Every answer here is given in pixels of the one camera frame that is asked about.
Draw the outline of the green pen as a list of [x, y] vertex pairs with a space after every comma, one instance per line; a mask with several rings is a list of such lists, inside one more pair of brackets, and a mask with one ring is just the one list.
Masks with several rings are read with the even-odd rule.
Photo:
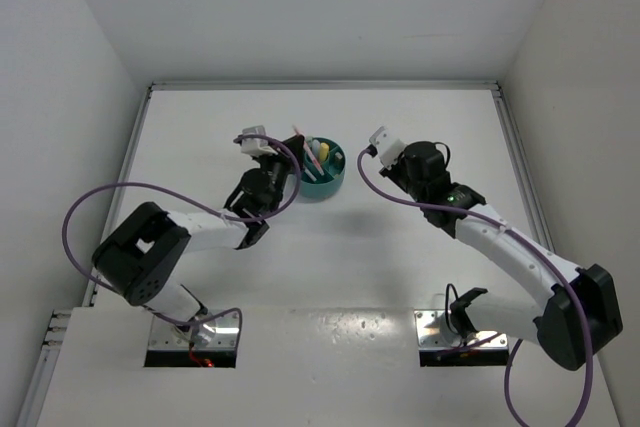
[[305, 175], [310, 179], [310, 181], [311, 181], [312, 183], [317, 182], [317, 178], [316, 178], [316, 176], [314, 176], [314, 175], [311, 173], [311, 171], [310, 171], [307, 167], [304, 167], [304, 173], [305, 173]]

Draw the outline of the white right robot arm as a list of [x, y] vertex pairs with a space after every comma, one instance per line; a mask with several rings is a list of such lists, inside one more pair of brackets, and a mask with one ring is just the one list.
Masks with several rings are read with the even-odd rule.
[[427, 222], [489, 259], [526, 292], [517, 302], [473, 287], [444, 309], [446, 333], [466, 342], [496, 331], [538, 345], [560, 367], [576, 371], [623, 330], [612, 275], [557, 256], [519, 230], [448, 170], [450, 151], [429, 141], [406, 144], [387, 133], [367, 153], [380, 175], [407, 194]]

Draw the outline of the pink pen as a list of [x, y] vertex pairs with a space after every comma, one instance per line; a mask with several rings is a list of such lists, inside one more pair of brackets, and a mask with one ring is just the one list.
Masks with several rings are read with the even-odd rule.
[[294, 133], [296, 135], [300, 135], [303, 137], [304, 140], [304, 150], [307, 153], [307, 156], [309, 157], [309, 159], [311, 160], [312, 164], [314, 165], [314, 167], [316, 168], [316, 170], [321, 174], [324, 175], [324, 170], [321, 167], [321, 164], [318, 162], [316, 156], [314, 155], [312, 148], [309, 144], [309, 142], [307, 141], [307, 137], [306, 135], [294, 124], [292, 124], [292, 129], [294, 131]]

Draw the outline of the yellow highlighter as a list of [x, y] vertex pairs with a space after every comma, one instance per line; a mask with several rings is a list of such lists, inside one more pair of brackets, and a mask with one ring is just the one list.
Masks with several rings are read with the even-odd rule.
[[318, 150], [318, 161], [320, 164], [323, 164], [324, 162], [327, 161], [329, 157], [329, 152], [330, 152], [330, 146], [327, 143], [322, 142]]

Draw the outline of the blue highlighter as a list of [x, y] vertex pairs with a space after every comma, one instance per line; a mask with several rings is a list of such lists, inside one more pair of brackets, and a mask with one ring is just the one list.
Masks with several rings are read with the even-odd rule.
[[316, 160], [320, 160], [320, 148], [321, 142], [318, 139], [313, 139], [311, 141], [311, 149]]

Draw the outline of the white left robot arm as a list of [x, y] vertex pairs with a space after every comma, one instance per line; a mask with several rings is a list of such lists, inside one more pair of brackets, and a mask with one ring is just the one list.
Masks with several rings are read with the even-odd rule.
[[302, 135], [274, 142], [262, 127], [254, 127], [236, 141], [258, 165], [241, 176], [221, 211], [171, 212], [145, 202], [92, 256], [93, 266], [128, 304], [145, 308], [184, 333], [196, 333], [210, 311], [177, 281], [174, 270], [180, 258], [199, 250], [254, 246], [267, 233], [268, 218], [290, 203], [284, 196], [288, 177], [302, 174]]

